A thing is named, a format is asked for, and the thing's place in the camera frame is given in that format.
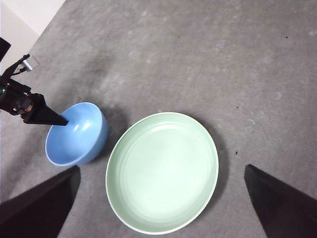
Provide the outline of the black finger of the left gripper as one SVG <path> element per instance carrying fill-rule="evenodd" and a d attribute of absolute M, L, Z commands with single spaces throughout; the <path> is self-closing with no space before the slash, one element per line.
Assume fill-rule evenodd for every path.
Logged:
<path fill-rule="evenodd" d="M 47 106 L 43 95 L 31 95 L 32 108 L 25 113 L 26 124 L 66 126 L 68 120 Z"/>

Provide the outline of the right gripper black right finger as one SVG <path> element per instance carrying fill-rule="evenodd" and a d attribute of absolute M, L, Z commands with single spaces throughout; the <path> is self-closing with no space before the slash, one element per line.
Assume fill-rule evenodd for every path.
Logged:
<path fill-rule="evenodd" d="M 252 206 L 268 238 L 315 238 L 317 200 L 252 164 L 244 180 Z"/>

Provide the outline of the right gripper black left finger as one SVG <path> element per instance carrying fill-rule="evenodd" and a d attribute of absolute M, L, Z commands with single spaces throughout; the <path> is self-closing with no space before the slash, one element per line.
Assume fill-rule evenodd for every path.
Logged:
<path fill-rule="evenodd" d="M 73 166 L 0 204 L 2 238 L 56 238 L 73 206 L 81 181 Z"/>

